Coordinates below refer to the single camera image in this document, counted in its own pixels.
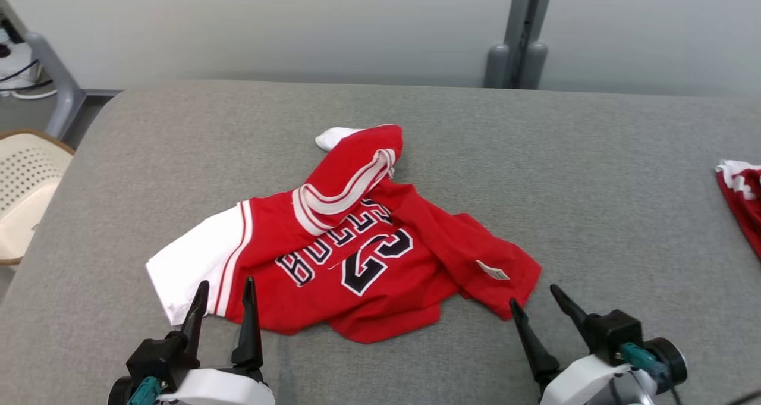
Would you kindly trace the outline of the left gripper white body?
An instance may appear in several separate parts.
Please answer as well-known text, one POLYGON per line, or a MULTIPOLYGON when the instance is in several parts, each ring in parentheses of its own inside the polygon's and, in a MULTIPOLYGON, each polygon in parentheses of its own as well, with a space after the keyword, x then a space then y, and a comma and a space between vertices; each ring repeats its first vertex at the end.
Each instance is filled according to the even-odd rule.
POLYGON ((256 379, 219 369, 192 369, 174 393, 158 404, 274 404, 269 387, 256 379))

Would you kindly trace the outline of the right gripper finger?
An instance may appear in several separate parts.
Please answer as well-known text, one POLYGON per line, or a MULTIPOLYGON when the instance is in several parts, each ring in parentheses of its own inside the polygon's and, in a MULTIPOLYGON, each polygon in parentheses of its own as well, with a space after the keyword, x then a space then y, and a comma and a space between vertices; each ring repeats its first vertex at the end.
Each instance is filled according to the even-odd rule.
POLYGON ((550 285, 550 292, 555 299, 555 302, 559 305, 560 310, 573 321, 574 326, 578 330, 582 339, 586 343, 589 351, 593 351, 593 339, 590 336, 585 321, 588 314, 566 294, 562 288, 557 284, 550 285))
POLYGON ((544 348, 516 299, 510 299, 510 308, 535 383, 550 384, 561 372, 559 360, 544 348))

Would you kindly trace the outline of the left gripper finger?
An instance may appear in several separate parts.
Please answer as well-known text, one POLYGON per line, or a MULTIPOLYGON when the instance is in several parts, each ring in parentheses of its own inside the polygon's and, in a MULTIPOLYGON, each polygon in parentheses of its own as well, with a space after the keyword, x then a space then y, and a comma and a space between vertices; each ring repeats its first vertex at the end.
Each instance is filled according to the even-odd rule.
POLYGON ((259 370, 263 366, 263 346, 256 284, 251 276, 246 280, 242 304, 244 316, 240 324, 237 347, 232 351, 232 364, 236 369, 259 370))
POLYGON ((185 353, 196 353, 199 347, 202 318, 207 312, 207 297, 209 297, 209 281, 199 283, 195 297, 188 308, 187 315, 180 329, 185 353))

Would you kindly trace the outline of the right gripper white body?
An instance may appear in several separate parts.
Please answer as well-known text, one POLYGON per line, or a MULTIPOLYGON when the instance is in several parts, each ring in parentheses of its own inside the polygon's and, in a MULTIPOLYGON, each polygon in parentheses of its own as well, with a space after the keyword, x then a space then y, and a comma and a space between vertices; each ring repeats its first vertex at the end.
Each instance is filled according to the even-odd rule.
POLYGON ((653 404, 658 384, 642 369, 616 367, 590 354, 568 365, 544 389, 540 404, 653 404))

